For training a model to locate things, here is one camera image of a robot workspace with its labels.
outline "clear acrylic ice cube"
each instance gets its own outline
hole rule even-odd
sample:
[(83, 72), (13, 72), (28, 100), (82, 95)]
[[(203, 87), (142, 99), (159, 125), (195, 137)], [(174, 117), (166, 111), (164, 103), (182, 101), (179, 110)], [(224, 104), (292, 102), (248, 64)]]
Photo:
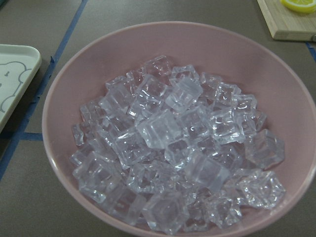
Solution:
[(133, 77), (125, 77), (125, 76), (118, 76), (113, 80), (110, 80), (105, 83), (105, 86), (108, 90), (115, 89), (118, 85), (124, 85), (127, 91), (131, 94), (135, 94), (136, 84)]
[(120, 184), (107, 194), (101, 208), (120, 220), (134, 226), (146, 203), (146, 198)]
[(229, 144), (221, 146), (220, 150), (214, 152), (210, 157), (220, 163), (231, 173), (242, 166), (243, 158), (237, 153), (233, 146)]
[(218, 75), (212, 75), (205, 72), (201, 73), (199, 80), (203, 88), (203, 93), (201, 96), (209, 99), (210, 101), (214, 101), (217, 86), (222, 80), (223, 79)]
[(205, 111), (206, 107), (199, 105), (178, 116), (177, 120), (183, 128), (185, 137), (192, 143), (201, 141), (210, 135)]
[(99, 101), (99, 105), (107, 114), (115, 113), (117, 110), (126, 113), (131, 101), (133, 101), (132, 94), (123, 84), (117, 84)]
[(97, 203), (105, 200), (106, 195), (120, 182), (120, 175), (112, 163), (92, 151), (74, 171), (79, 190)]
[(165, 110), (136, 126), (147, 146), (153, 149), (165, 149), (166, 146), (182, 135), (174, 115)]
[(167, 82), (168, 75), (171, 74), (171, 63), (165, 55), (149, 60), (144, 65), (146, 73)]
[(215, 160), (205, 157), (198, 150), (192, 152), (190, 156), (190, 161), (184, 168), (186, 178), (212, 192), (220, 191), (230, 176), (229, 170)]
[(123, 169), (128, 169), (153, 154), (135, 128), (119, 134), (113, 142), (113, 150), (118, 155)]
[(132, 79), (135, 85), (139, 86), (144, 80), (145, 74), (145, 68), (141, 67), (139, 69), (129, 71), (128, 73), (126, 73), (126, 77), (127, 79)]
[(154, 194), (142, 210), (154, 231), (174, 235), (188, 220), (189, 212), (180, 192)]
[(257, 100), (254, 95), (233, 94), (233, 107), (240, 114), (254, 114)]
[(182, 113), (202, 94), (202, 87), (191, 78), (183, 78), (173, 87), (166, 98), (166, 104), (176, 112)]
[(240, 94), (241, 89), (237, 85), (220, 82), (215, 93), (216, 103), (224, 106), (233, 106), (233, 96)]
[(256, 208), (272, 209), (285, 194), (285, 188), (273, 171), (255, 170), (238, 183), (247, 204)]
[(220, 229), (227, 228), (241, 220), (239, 205), (225, 191), (221, 191), (205, 200), (206, 213), (210, 222)]
[(241, 118), (235, 116), (232, 108), (210, 113), (209, 125), (212, 137), (220, 144), (244, 142), (245, 135), (241, 126)]
[(164, 157), (176, 170), (182, 169), (189, 162), (189, 154), (192, 147), (185, 139), (180, 139), (168, 144), (164, 151)]
[(169, 82), (172, 86), (174, 86), (183, 78), (191, 78), (192, 80), (198, 82), (199, 75), (193, 65), (189, 64), (184, 67), (172, 68), (171, 75), (169, 76)]
[(160, 111), (167, 96), (168, 86), (157, 78), (147, 74), (136, 90), (136, 98), (131, 104), (128, 113), (138, 120), (148, 119)]
[(101, 99), (102, 97), (98, 97), (80, 106), (79, 110), (83, 121), (95, 121), (106, 114), (104, 109), (99, 106), (99, 101)]
[(262, 169), (284, 160), (284, 142), (268, 129), (263, 129), (245, 141), (246, 159)]

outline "bowl rim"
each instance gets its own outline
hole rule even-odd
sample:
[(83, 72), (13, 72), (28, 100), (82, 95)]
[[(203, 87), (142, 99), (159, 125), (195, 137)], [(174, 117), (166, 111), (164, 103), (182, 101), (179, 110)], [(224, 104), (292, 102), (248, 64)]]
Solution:
[[(77, 202), (79, 202), (81, 204), (81, 206), (83, 206), (86, 210), (88, 210), (90, 213), (92, 213), (93, 215), (95, 215), (96, 217), (101, 219), (102, 221), (114, 226), (117, 229), (120, 229), (124, 232), (131, 233), (133, 235), (144, 236), (144, 237), (147, 237), (147, 236), (161, 237), (161, 236), (166, 236), (166, 235), (163, 233), (143, 230), (141, 228), (131, 226), (123, 221), (120, 221), (120, 220), (110, 216), (109, 214), (101, 211), (95, 205), (93, 205), (91, 202), (89, 202), (87, 200), (87, 198), (85, 198), (76, 188), (74, 188), (71, 185), (71, 183), (67, 179), (67, 176), (60, 171), (58, 165), (55, 163), (53, 151), (50, 147), (50, 141), (49, 141), (48, 129), (47, 129), (48, 124), (47, 124), (46, 120), (47, 120), (47, 112), (49, 110), (49, 104), (50, 104), (52, 97), (54, 96), (55, 87), (58, 85), (58, 82), (62, 79), (63, 74), (67, 71), (68, 67), (70, 65), (72, 65), (73, 62), (81, 54), (83, 54), (84, 52), (89, 50), (93, 45), (97, 44), (98, 42), (103, 41), (104, 39), (112, 37), (114, 35), (123, 33), (125, 31), (130, 31), (130, 30), (142, 28), (142, 27), (150, 27), (153, 25), (164, 25), (164, 24), (165, 25), (172, 25), (172, 24), (174, 24), (174, 25), (189, 25), (189, 26), (204, 27), (207, 30), (220, 31), (220, 32), (225, 33), (227, 35), (231, 35), (233, 37), (237, 37), (237, 38), (240, 38), (242, 40), (245, 40), (249, 44), (252, 44), (252, 45), (260, 48), (261, 50), (265, 51), (266, 53), (271, 55), (273, 58), (275, 58), (278, 62), (280, 62), (293, 75), (295, 80), (298, 82), (300, 88), (303, 90), (304, 94), (307, 97), (308, 104), (312, 109), (312, 114), (314, 117), (314, 124), (316, 124), (315, 102), (314, 102), (311, 94), (307, 90), (306, 86), (301, 81), (301, 79), (297, 76), (297, 74), (275, 53), (273, 53), (269, 49), (265, 48), (261, 44), (257, 43), (256, 41), (254, 41), (250, 38), (247, 38), (239, 33), (236, 33), (236, 32), (233, 32), (231, 30), (227, 30), (227, 29), (224, 29), (221, 27), (204, 24), (204, 23), (187, 22), (187, 21), (157, 21), (157, 22), (148, 22), (148, 23), (132, 25), (129, 27), (124, 27), (122, 29), (110, 32), (102, 37), (99, 37), (99, 38), (93, 40), (88, 45), (86, 45), (84, 48), (82, 48), (80, 51), (78, 51), (74, 56), (71, 57), (71, 59), (59, 71), (59, 73), (57, 74), (57, 76), (55, 77), (54, 81), (52, 82), (52, 84), (49, 88), (48, 94), (47, 94), (46, 99), (45, 99), (44, 107), (43, 107), (42, 124), (41, 124), (42, 125), (42, 135), (43, 135), (44, 148), (45, 148), (48, 160), (49, 160), (57, 178), (62, 183), (64, 188), (71, 194), (71, 196)], [(307, 189), (309, 188), (309, 186), (311, 185), (311, 183), (315, 177), (315, 173), (316, 173), (316, 146), (315, 146), (314, 150), (315, 151), (314, 151), (312, 165), (310, 167), (309, 172), (307, 173), (306, 179), (304, 180), (304, 182), (302, 183), (300, 188), (296, 191), (296, 193), (292, 195), (290, 200), (286, 203), (285, 207), (283, 207), (282, 209), (278, 210), (277, 212), (271, 214), (269, 217), (263, 218), (262, 220), (254, 223), (250, 226), (237, 228), (236, 230), (233, 230), (233, 231), (228, 232), (228, 233), (214, 235), (214, 237), (223, 237), (223, 236), (238, 237), (238, 236), (247, 235), (247, 234), (256, 232), (260, 229), (266, 228), (267, 226), (269, 226), (270, 224), (274, 223), (275, 221), (280, 219), (282, 216), (284, 216), (287, 212), (289, 212), (297, 204), (297, 202), (302, 198), (302, 196), (305, 194), (305, 192), (307, 191)], [(205, 234), (206, 234), (206, 232), (201, 232), (201, 233), (199, 233), (199, 236), (200, 237), (208, 237), (208, 235), (205, 235)]]

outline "ice cube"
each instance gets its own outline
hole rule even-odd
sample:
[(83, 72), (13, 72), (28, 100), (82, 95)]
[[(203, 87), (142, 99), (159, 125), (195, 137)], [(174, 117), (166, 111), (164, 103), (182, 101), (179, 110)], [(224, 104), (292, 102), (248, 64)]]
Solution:
[(168, 83), (168, 75), (171, 74), (171, 63), (169, 59), (162, 55), (145, 63), (147, 74), (151, 74), (163, 83)]
[(246, 159), (262, 169), (284, 160), (284, 142), (271, 131), (263, 129), (245, 141)]
[(123, 169), (128, 169), (153, 154), (135, 128), (119, 134), (113, 142), (113, 150), (118, 155)]
[(100, 206), (109, 214), (134, 226), (145, 203), (146, 198), (121, 184), (107, 194)]
[(183, 225), (184, 232), (205, 232), (210, 229), (206, 209), (203, 202), (196, 201), (188, 206), (189, 219)]
[(141, 122), (136, 129), (147, 146), (153, 149), (165, 149), (170, 142), (182, 135), (179, 125), (169, 110)]
[(272, 209), (285, 194), (285, 188), (273, 171), (255, 170), (239, 182), (247, 204), (257, 208)]
[(192, 143), (201, 141), (210, 135), (205, 111), (206, 107), (200, 105), (185, 111), (178, 117), (178, 123), (183, 127), (185, 136)]
[(192, 147), (184, 139), (168, 144), (164, 151), (164, 157), (176, 170), (182, 169), (189, 162), (189, 153)]
[(231, 173), (234, 173), (235, 170), (242, 166), (243, 158), (229, 144), (221, 146), (221, 149), (214, 152), (210, 157), (222, 164)]
[(233, 94), (232, 101), (237, 113), (254, 114), (257, 106), (257, 100), (254, 95)]
[(209, 99), (210, 101), (215, 100), (215, 94), (218, 84), (223, 79), (218, 75), (212, 75), (209, 73), (201, 73), (200, 84), (203, 88), (202, 97)]
[(205, 200), (206, 213), (209, 221), (216, 224), (220, 229), (227, 228), (241, 220), (239, 205), (221, 191)]
[(233, 106), (233, 96), (240, 93), (241, 89), (237, 85), (220, 82), (215, 93), (216, 103)]
[(235, 116), (232, 108), (211, 112), (209, 125), (213, 139), (220, 144), (235, 141), (241, 143), (245, 140), (245, 135), (241, 127), (241, 119)]
[(227, 196), (234, 199), (238, 205), (248, 205), (248, 200), (239, 186), (239, 182), (258, 170), (260, 169), (237, 169), (223, 186), (223, 190), (226, 191)]
[(182, 113), (202, 94), (202, 87), (191, 78), (183, 78), (173, 87), (166, 98), (166, 104), (175, 111)]
[(95, 121), (106, 114), (104, 109), (98, 104), (101, 99), (102, 97), (98, 97), (80, 106), (80, 114), (83, 121)]
[(170, 164), (154, 160), (149, 164), (137, 163), (131, 167), (126, 183), (137, 193), (154, 194), (174, 190), (177, 176)]
[(136, 90), (137, 96), (128, 113), (134, 117), (140, 117), (138, 120), (141, 120), (141, 118), (148, 119), (161, 109), (167, 91), (167, 85), (147, 74)]
[(142, 214), (152, 230), (168, 235), (174, 235), (189, 218), (180, 192), (154, 194), (144, 206)]
[(173, 67), (171, 75), (169, 76), (169, 82), (172, 86), (178, 83), (183, 78), (191, 78), (198, 82), (199, 75), (194, 69), (193, 65), (189, 64), (184, 67)]
[(214, 141), (211, 136), (204, 137), (203, 140), (196, 143), (196, 147), (205, 155), (209, 156), (210, 154), (215, 153), (220, 149), (220, 145)]
[(84, 144), (84, 132), (82, 131), (80, 124), (74, 124), (72, 126), (72, 132), (74, 135), (74, 139), (75, 139), (75, 144), (77, 146), (81, 146)]
[(126, 113), (131, 101), (133, 101), (132, 94), (123, 84), (117, 84), (99, 101), (99, 105), (108, 114), (115, 113), (117, 110)]
[(145, 68), (141, 67), (136, 70), (131, 70), (128, 73), (126, 73), (127, 79), (132, 79), (136, 86), (139, 86), (140, 83), (144, 80), (144, 76), (146, 74)]
[(106, 115), (100, 121), (97, 133), (112, 145), (118, 134), (134, 126), (134, 117), (117, 111)]
[(113, 80), (110, 80), (105, 83), (105, 86), (108, 90), (111, 90), (113, 88), (116, 88), (118, 85), (124, 85), (127, 91), (131, 94), (135, 94), (136, 84), (134, 82), (134, 78), (132, 77), (125, 77), (125, 76), (118, 76), (114, 78)]
[(120, 175), (112, 163), (92, 151), (78, 166), (73, 175), (78, 179), (79, 190), (94, 201), (101, 203), (120, 182)]
[(229, 170), (213, 159), (205, 157), (198, 150), (192, 152), (190, 156), (190, 161), (184, 168), (187, 179), (212, 192), (220, 191), (230, 175)]

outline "wooden cutting board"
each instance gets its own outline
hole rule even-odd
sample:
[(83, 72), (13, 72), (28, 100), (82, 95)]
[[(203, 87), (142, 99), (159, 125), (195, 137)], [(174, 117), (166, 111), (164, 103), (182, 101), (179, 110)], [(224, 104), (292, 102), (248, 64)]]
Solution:
[(297, 13), (279, 0), (257, 1), (273, 39), (316, 42), (316, 12)]

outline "lemon slice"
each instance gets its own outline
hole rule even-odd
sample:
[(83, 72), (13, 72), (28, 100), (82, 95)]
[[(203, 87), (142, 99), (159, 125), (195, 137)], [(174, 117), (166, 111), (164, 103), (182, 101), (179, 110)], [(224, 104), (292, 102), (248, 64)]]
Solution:
[(316, 0), (280, 0), (287, 8), (300, 12), (312, 13), (316, 10)]

